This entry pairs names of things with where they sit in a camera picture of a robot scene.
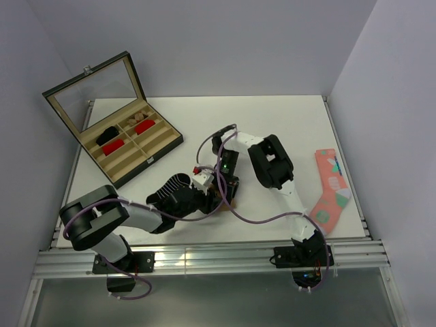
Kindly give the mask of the beige rolled sock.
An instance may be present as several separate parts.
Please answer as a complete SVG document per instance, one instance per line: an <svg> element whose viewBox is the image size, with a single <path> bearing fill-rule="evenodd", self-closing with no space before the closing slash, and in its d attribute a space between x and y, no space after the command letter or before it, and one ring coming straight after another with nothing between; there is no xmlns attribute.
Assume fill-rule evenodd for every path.
<svg viewBox="0 0 436 327"><path fill-rule="evenodd" d="M139 122L147 119L149 117L149 115L147 114L147 112L145 110L141 110L137 113L135 113L132 117L130 117L127 120L127 124L130 126L134 126L136 124L138 124Z"/></svg>

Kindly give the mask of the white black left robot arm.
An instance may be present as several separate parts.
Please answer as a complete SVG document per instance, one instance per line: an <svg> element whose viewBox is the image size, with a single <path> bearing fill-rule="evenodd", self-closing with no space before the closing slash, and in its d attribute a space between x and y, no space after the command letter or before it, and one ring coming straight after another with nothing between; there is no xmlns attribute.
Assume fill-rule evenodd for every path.
<svg viewBox="0 0 436 327"><path fill-rule="evenodd" d="M222 204L216 191L199 190L175 175L149 195L145 204L130 202L119 196L113 186L104 185L66 204L59 215L64 225L63 237L74 250L92 249L117 272L125 272L133 263L133 255L125 238L114 233L118 227L163 234L176 222L189 221L187 216L197 211L211 216Z"/></svg>

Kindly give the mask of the pink patterned sock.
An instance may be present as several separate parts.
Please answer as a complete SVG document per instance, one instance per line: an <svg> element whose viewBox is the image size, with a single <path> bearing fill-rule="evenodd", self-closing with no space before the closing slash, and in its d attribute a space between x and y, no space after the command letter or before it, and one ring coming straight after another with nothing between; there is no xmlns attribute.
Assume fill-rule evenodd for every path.
<svg viewBox="0 0 436 327"><path fill-rule="evenodd" d="M309 216L326 236L334 230L343 209L352 197L352 192L344 179L334 149L316 150L315 160L322 194Z"/></svg>

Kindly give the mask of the black rolled sock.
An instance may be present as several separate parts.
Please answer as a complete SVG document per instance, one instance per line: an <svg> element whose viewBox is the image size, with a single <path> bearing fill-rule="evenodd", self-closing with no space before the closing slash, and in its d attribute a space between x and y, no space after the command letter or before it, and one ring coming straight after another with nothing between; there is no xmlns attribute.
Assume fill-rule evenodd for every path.
<svg viewBox="0 0 436 327"><path fill-rule="evenodd" d="M104 132L97 137L96 144L103 146L105 143L111 141L113 138L119 135L119 131L115 126L110 126L104 130Z"/></svg>

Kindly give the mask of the black white striped sock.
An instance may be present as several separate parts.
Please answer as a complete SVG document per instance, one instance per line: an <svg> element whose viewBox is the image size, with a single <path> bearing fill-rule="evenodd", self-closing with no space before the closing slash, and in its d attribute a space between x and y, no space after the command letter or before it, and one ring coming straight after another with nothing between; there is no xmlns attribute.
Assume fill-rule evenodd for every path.
<svg viewBox="0 0 436 327"><path fill-rule="evenodd" d="M146 204L156 204L161 200L165 200L181 187L190 186L190 182L191 179L187 174L175 174L171 176L155 193L152 193L146 198Z"/></svg>

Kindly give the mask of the red rolled sock left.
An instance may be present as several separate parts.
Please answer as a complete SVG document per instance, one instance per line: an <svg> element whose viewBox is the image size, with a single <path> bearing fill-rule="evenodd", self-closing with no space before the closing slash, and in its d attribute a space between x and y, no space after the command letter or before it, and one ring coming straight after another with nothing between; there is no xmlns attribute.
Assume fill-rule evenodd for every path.
<svg viewBox="0 0 436 327"><path fill-rule="evenodd" d="M125 142L122 139L116 139L110 143L103 145L102 151L105 156L108 156L111 153L115 152L117 149L121 148L124 144Z"/></svg>

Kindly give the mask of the aluminium rail frame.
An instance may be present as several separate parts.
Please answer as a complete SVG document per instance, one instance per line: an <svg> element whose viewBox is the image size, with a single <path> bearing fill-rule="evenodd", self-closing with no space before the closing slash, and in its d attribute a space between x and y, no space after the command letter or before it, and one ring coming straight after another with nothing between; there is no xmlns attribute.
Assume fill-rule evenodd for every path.
<svg viewBox="0 0 436 327"><path fill-rule="evenodd" d="M321 192L313 154L340 149L330 112L321 95L152 97L150 104L175 124L184 143L168 157L122 187L129 199L195 161L200 143L222 125L276 134L296 168L297 190L310 206ZM388 256L373 240L360 204L353 199L345 219L329 237L335 264L321 288L309 294L292 282L290 269L268 260L286 246L279 224L249 225L232 215L215 226L217 242L188 234L207 221L178 227L177 235L152 238L123 230L137 250L156 253L148 275L153 291L141 300L110 298L104 276L91 274L93 254L76 252L62 238L38 255L31 289L29 326L408 326Z"/></svg>

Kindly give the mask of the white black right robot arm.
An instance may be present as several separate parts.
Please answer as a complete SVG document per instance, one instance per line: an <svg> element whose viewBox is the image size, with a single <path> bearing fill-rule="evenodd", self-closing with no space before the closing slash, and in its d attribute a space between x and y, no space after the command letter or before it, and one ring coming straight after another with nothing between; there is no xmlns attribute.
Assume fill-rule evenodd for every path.
<svg viewBox="0 0 436 327"><path fill-rule="evenodd" d="M287 218L290 222L290 236L295 247L296 261L308 266L322 253L326 266L330 266L331 254L322 229L305 213L291 211L294 204L300 204L300 198L294 182L294 165L278 137L271 134L265 138L239 132L235 125L228 125L215 132L212 136L212 150L217 156L216 177L219 192L223 193L221 180L226 172L233 169L234 156L247 155L259 183L271 191L275 191L287 204L289 211L279 215L253 221L238 214L234 209L232 214L245 223L261 225Z"/></svg>

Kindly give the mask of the black compartment storage box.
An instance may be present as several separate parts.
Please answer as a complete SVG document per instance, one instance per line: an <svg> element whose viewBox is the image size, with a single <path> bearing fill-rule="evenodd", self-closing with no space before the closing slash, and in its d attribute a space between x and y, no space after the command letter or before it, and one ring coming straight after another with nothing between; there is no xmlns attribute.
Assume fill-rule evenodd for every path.
<svg viewBox="0 0 436 327"><path fill-rule="evenodd" d="M115 188L183 143L182 133L147 100L133 59L124 51L45 92L43 97ZM127 120L145 110L155 125L137 135ZM105 156L96 139L115 126L125 144Z"/></svg>

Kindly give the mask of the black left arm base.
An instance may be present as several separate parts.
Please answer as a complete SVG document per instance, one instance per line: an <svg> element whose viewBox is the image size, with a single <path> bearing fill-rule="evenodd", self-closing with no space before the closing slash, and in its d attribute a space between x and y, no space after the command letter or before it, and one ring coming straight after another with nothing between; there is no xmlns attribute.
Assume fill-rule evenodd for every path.
<svg viewBox="0 0 436 327"><path fill-rule="evenodd" d="M155 263L153 251L134 251L118 262L110 263L101 255L96 255L92 267L93 275L106 276L106 288L111 296L121 300L136 300L151 293L152 285L141 273L152 273ZM147 290L141 295L129 295L136 286L145 285Z"/></svg>

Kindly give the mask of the red rolled sock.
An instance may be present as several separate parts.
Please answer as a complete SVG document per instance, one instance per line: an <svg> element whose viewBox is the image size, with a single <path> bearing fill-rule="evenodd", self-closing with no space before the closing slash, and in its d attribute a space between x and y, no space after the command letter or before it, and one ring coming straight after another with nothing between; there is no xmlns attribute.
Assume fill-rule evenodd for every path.
<svg viewBox="0 0 436 327"><path fill-rule="evenodd" d="M145 119L145 120L141 121L140 123L138 123L134 129L135 129L136 134L140 135L141 133L145 132L146 130L148 130L149 128L151 128L154 125L155 125L154 120Z"/></svg>
<svg viewBox="0 0 436 327"><path fill-rule="evenodd" d="M110 143L103 145L102 151L105 156L108 156L111 153L115 152L117 149L121 148L124 144L125 142L122 139L116 139Z"/></svg>

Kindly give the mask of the red rolled sock right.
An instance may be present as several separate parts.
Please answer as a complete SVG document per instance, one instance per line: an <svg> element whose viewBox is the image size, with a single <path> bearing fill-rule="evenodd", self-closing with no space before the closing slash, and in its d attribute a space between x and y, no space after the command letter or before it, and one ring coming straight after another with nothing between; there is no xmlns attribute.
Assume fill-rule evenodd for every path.
<svg viewBox="0 0 436 327"><path fill-rule="evenodd" d="M136 134L140 135L141 133L145 132L146 130L148 130L149 128L151 128L154 125L155 125L154 120L145 119L145 120L141 121L140 123L138 123L134 129L135 129Z"/></svg>

